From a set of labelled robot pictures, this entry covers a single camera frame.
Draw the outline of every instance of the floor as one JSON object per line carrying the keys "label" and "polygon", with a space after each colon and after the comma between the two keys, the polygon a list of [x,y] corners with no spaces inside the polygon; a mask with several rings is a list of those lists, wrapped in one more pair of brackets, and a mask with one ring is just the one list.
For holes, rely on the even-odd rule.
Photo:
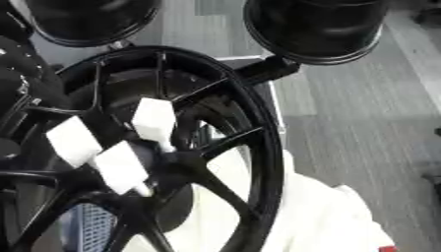
{"label": "floor", "polygon": [[[167,0],[132,40],[214,57],[262,54],[242,24],[242,4]],[[441,208],[421,174],[441,173],[441,138],[433,134],[441,125],[441,29],[414,24],[415,8],[394,3],[381,43],[365,58],[305,66],[276,89],[297,172],[356,189],[400,251],[433,252],[441,249]],[[71,64],[102,50],[34,41],[50,63]]]}

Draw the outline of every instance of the white cloth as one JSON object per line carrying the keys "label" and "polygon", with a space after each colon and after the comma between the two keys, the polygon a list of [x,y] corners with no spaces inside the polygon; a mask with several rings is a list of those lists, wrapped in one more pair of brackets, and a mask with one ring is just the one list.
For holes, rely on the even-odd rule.
{"label": "white cloth", "polygon": [[[380,247],[394,244],[372,220],[369,209],[354,190],[347,186],[332,188],[296,174],[287,151],[283,152],[283,159],[282,204],[263,252],[378,252]],[[246,198],[249,172],[238,150],[215,159],[210,170]],[[218,252],[238,223],[237,213],[201,187],[195,187],[195,199],[189,219],[166,236],[177,252]],[[155,250],[137,236],[124,251]]]}

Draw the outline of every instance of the black wheel rim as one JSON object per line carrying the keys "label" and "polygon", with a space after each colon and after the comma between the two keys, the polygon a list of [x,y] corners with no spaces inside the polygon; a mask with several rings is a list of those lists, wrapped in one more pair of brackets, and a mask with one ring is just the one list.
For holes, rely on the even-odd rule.
{"label": "black wheel rim", "polygon": [[[163,46],[113,51],[85,60],[59,73],[66,84],[67,92],[72,95],[82,86],[92,84],[90,87],[93,87],[93,106],[63,110],[40,105],[28,106],[26,109],[29,115],[37,114],[39,118],[44,116],[49,124],[72,115],[80,115],[86,121],[91,115],[93,117],[103,115],[101,118],[109,119],[108,122],[115,125],[116,133],[102,135],[99,133],[97,138],[105,143],[105,146],[111,146],[121,138],[132,138],[133,134],[127,133],[124,127],[120,126],[117,116],[116,119],[115,116],[108,116],[112,111],[108,109],[106,103],[108,95],[103,90],[110,82],[109,73],[142,68],[154,69],[156,97],[171,99],[178,114],[195,106],[205,106],[204,103],[210,101],[207,101],[207,98],[223,95],[235,102],[243,112],[247,123],[241,128],[230,127],[230,132],[224,139],[206,146],[188,148],[188,145],[179,146],[179,143],[175,142],[179,146],[178,152],[162,156],[159,162],[160,169],[151,170],[152,181],[148,183],[163,183],[167,186],[159,188],[160,190],[158,189],[150,199],[135,197],[130,193],[118,196],[110,192],[102,183],[98,173],[86,165],[75,170],[63,171],[48,171],[44,168],[23,170],[23,167],[21,170],[1,171],[0,180],[3,181],[27,182],[56,189],[53,198],[35,215],[9,251],[26,251],[60,215],[84,203],[100,206],[118,217],[117,225],[104,251],[121,251],[129,239],[137,233],[143,234],[159,252],[174,251],[158,226],[155,210],[182,186],[192,183],[217,194],[240,215],[237,229],[221,251],[254,252],[261,249],[274,222],[282,194],[284,173],[281,144],[277,127],[264,102],[253,90],[242,85],[234,71],[220,62],[195,52]],[[169,69],[197,75],[206,84],[186,94],[168,95],[166,70]],[[218,117],[221,116],[201,118],[212,120],[210,123],[219,125],[216,122]],[[99,125],[96,128],[93,123],[88,126],[91,126],[93,131],[97,129],[94,133],[99,132]],[[247,145],[252,155],[252,184],[248,202],[241,200],[206,169],[208,160],[239,145]]]}

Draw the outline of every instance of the white cube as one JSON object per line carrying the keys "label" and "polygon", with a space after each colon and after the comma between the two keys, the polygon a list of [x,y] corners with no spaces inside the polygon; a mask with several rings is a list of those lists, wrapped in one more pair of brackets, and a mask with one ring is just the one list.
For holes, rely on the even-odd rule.
{"label": "white cube", "polygon": [[77,116],[48,131],[46,137],[55,153],[74,168],[82,166],[102,152],[99,142]]}
{"label": "white cube", "polygon": [[127,141],[122,141],[90,161],[105,184],[119,195],[143,185],[149,178],[146,170]]}
{"label": "white cube", "polygon": [[171,147],[170,137],[176,123],[171,101],[142,98],[132,119],[138,135],[145,140],[156,141],[163,149]]}

